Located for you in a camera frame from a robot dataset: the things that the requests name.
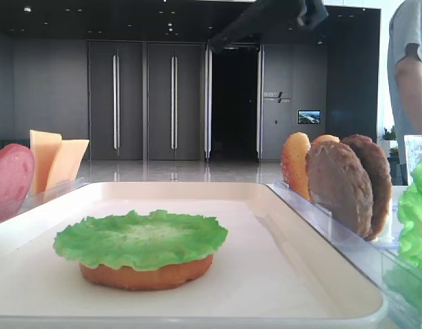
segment tiled floor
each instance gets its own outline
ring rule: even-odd
[[[87,182],[259,182],[282,177],[279,163],[199,161],[92,161],[83,162],[78,177]]]

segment ceiling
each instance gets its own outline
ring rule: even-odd
[[[27,5],[30,13],[24,12]],[[205,42],[248,6],[196,0],[0,0],[0,31],[15,38]],[[266,34],[267,42],[326,42],[344,28],[364,24],[374,12],[379,15],[379,10],[362,8],[328,10],[330,17],[315,32],[278,22]],[[244,41],[259,39],[255,35]]]

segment yellow cheese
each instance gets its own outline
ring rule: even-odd
[[[32,194],[42,193],[46,190],[49,171],[55,155],[61,147],[60,134],[50,132],[30,131],[31,151],[35,159],[35,173],[32,180]]]
[[[76,179],[88,140],[62,141],[49,171],[46,190]]]

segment potted plant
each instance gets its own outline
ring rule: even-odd
[[[382,136],[382,141],[380,142],[387,158],[390,157],[390,150],[398,147],[397,136],[395,135],[395,127],[392,127],[391,130],[384,128],[384,133]]]

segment glass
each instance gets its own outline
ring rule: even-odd
[[[408,184],[413,182],[412,173],[422,160],[422,135],[404,136],[406,144],[406,164],[408,166]]]

